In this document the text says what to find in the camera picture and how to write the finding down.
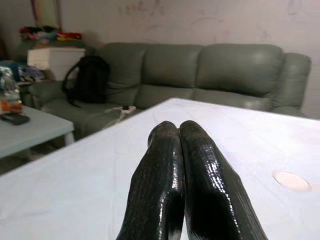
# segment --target table leg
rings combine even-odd
[[[75,142],[74,134],[71,132],[68,132],[67,134],[64,135],[64,143],[65,145],[70,145]]]

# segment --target phone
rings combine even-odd
[[[0,115],[0,119],[13,125],[20,125],[29,122],[30,117],[15,112],[9,112]]]

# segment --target black backpack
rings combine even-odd
[[[68,76],[79,68],[73,88],[67,88]],[[103,104],[106,102],[106,87],[109,79],[109,66],[99,56],[84,56],[65,75],[62,91],[68,103],[79,107],[75,101]]]

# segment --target white cabinet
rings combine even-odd
[[[84,48],[48,47],[28,51],[27,64],[46,75],[47,79],[62,81],[69,69],[85,55]]]

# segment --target white tablecloth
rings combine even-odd
[[[272,173],[320,183],[320,121],[176,98],[1,176],[0,239],[114,240],[148,135],[165,120],[208,132],[270,240],[319,239],[320,193],[291,191]]]

